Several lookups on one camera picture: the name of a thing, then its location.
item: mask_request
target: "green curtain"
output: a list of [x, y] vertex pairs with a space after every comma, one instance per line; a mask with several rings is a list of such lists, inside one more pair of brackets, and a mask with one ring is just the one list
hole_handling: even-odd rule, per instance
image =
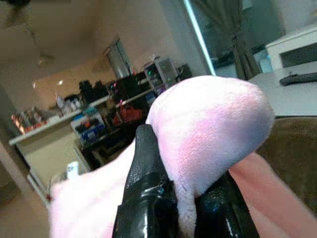
[[231, 38], [238, 78], [249, 80], [260, 73], [259, 67], [247, 48], [241, 30], [242, 0], [193, 0], [215, 28]]

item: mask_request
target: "ceiling fan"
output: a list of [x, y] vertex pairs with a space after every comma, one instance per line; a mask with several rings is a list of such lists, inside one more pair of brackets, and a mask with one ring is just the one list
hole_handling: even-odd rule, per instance
[[38, 3], [55, 3], [55, 2], [65, 2], [70, 0], [0, 0], [6, 2], [9, 6], [11, 6], [10, 13], [5, 20], [5, 26], [10, 27], [13, 26], [22, 16], [24, 8], [30, 4], [30, 2], [38, 2]]
[[52, 64], [55, 60], [55, 57], [45, 53], [45, 50], [39, 46], [35, 33], [30, 28], [27, 28], [26, 32], [30, 34], [34, 46], [37, 48], [37, 50], [40, 53], [40, 59], [38, 61], [38, 66], [43, 68], [49, 64]]

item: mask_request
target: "window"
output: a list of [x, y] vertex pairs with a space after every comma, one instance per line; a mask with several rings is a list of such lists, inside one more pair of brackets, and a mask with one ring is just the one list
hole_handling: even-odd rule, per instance
[[131, 74], [130, 60], [120, 39], [115, 40], [110, 45], [107, 57], [117, 79], [125, 78]]

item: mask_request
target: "wall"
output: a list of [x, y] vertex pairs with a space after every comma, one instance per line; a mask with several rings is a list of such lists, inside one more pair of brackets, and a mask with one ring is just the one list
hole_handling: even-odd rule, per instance
[[93, 41], [85, 42], [74, 48], [60, 48], [52, 54], [55, 56], [54, 63], [44, 68], [39, 68], [37, 65], [39, 56], [0, 64], [0, 86], [18, 111], [29, 109], [32, 106], [46, 109], [45, 104], [32, 87], [35, 80], [85, 63], [96, 55]]
[[[244, 4], [242, 30], [249, 48], [268, 44], [284, 34], [272, 0], [253, 0], [252, 6], [248, 1]], [[230, 37], [213, 27], [209, 18], [195, 4], [193, 8], [211, 57], [219, 58], [223, 52], [231, 51]]]
[[109, 83], [116, 77], [107, 59], [102, 57], [88, 60], [84, 64], [68, 68], [49, 77], [35, 81], [35, 92], [45, 108], [56, 105], [56, 95], [63, 98], [80, 92], [79, 82], [89, 80], [94, 85], [97, 81]]
[[121, 39], [132, 64], [143, 70], [144, 64], [150, 61], [150, 56], [169, 56], [176, 66], [193, 62], [195, 57], [184, 53], [175, 40], [173, 31], [182, 29], [171, 28], [171, 22], [166, 19], [164, 7], [160, 0], [105, 0], [100, 11], [96, 29], [97, 52], [102, 52], [116, 36]]
[[14, 150], [14, 147], [9, 145], [9, 139], [10, 136], [7, 133], [7, 129], [0, 123], [0, 163], [10, 174], [11, 179], [15, 182], [20, 191], [23, 194], [29, 194], [32, 192], [32, 189], [26, 179], [28, 168], [22, 162], [20, 156]]
[[183, 0], [159, 0], [178, 51], [193, 75], [210, 74]]
[[12, 179], [3, 164], [0, 162], [0, 188], [11, 182]]
[[0, 85], [0, 126], [6, 128], [6, 133], [15, 134], [16, 128], [12, 124], [10, 116], [16, 113], [15, 106], [11, 99]]
[[274, 0], [286, 33], [309, 22], [312, 0]]

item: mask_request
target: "ceiling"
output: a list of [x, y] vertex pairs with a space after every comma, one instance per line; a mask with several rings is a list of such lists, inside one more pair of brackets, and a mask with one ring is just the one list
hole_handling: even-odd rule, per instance
[[91, 37], [101, 0], [33, 0], [24, 9], [27, 23], [4, 28], [10, 6], [0, 2], [0, 63], [37, 54], [27, 25], [41, 47], [54, 51]]

